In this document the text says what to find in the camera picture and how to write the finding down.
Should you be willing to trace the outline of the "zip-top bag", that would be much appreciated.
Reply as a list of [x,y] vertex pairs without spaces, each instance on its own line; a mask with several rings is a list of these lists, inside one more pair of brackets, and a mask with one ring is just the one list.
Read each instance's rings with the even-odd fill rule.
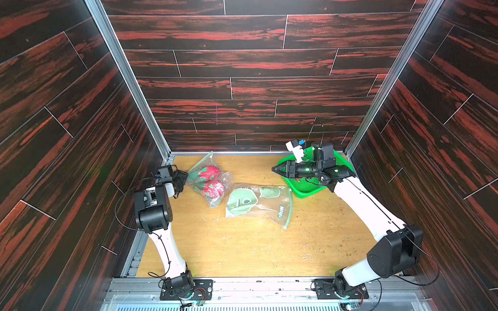
[[210,208],[215,208],[231,191],[233,176],[223,171],[214,152],[210,152],[188,171],[186,185],[206,199]]
[[264,218],[287,229],[293,216],[293,192],[286,186],[235,184],[226,203],[225,217]]

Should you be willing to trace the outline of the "dragon fruit bag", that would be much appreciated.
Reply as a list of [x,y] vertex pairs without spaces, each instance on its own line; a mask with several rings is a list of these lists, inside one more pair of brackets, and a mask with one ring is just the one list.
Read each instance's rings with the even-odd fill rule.
[[204,188],[202,189],[202,194],[208,199],[218,199],[222,198],[225,194],[225,186],[221,181],[211,180],[206,182]]
[[200,169],[198,178],[200,181],[209,181],[218,177],[220,169],[215,165],[207,165]]

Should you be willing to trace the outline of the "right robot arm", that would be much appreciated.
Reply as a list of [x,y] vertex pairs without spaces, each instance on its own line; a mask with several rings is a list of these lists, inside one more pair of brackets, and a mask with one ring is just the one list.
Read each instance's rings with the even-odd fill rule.
[[333,290],[349,298],[366,282],[387,279],[418,264],[423,231],[407,225],[382,205],[363,186],[348,165],[338,162],[332,143],[314,144],[308,149],[304,140],[293,139],[285,146],[294,155],[272,167],[272,172],[290,180],[314,178],[349,205],[376,240],[363,260],[335,273]]

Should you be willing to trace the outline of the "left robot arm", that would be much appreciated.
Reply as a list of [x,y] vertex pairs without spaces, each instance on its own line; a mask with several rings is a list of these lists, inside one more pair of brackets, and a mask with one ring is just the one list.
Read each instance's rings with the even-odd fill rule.
[[173,213],[169,201],[182,192],[187,177],[188,174],[175,165],[166,165],[158,169],[154,185],[133,195],[137,228],[148,234],[162,260],[163,273],[148,273],[159,279],[162,301],[187,299],[195,290],[193,276],[172,234]]

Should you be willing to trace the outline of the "green plastic basket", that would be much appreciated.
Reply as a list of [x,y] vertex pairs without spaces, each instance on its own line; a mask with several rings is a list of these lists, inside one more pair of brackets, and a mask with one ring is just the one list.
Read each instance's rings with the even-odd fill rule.
[[[312,161],[312,146],[304,149],[305,156],[303,157],[303,162],[311,162]],[[349,169],[352,170],[352,177],[355,177],[356,174],[354,172],[354,168],[352,165],[344,158],[342,157],[338,152],[334,151],[335,158],[337,160],[338,165],[345,165]],[[280,163],[285,163],[286,161],[294,161],[295,157],[294,155],[287,156],[286,158],[283,158],[279,160],[277,164]],[[331,184],[331,185],[319,185],[319,182],[316,178],[308,178],[308,179],[288,179],[282,177],[284,182],[291,188],[293,193],[297,198],[307,198],[309,196],[312,196],[325,188],[329,187],[330,189],[333,189],[336,184]]]

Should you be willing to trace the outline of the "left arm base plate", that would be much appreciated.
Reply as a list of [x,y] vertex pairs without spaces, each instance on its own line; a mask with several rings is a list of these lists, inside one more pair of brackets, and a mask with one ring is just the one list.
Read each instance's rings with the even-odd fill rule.
[[196,279],[172,281],[166,279],[162,282],[160,293],[161,301],[209,301],[213,295],[212,279]]

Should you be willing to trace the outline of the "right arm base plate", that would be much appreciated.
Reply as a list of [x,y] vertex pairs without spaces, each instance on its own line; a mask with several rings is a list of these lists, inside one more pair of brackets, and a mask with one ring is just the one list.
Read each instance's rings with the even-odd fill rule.
[[318,299],[335,300],[365,300],[369,298],[365,284],[350,286],[342,279],[317,278],[311,281],[310,289]]

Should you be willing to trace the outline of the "aluminium front rail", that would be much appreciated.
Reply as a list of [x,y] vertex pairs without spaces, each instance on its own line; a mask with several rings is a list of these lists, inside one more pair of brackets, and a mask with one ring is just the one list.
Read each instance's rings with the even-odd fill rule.
[[325,277],[197,279],[188,299],[164,301],[152,278],[114,279],[101,310],[435,310],[432,300],[397,278],[367,282],[351,298],[335,296]]

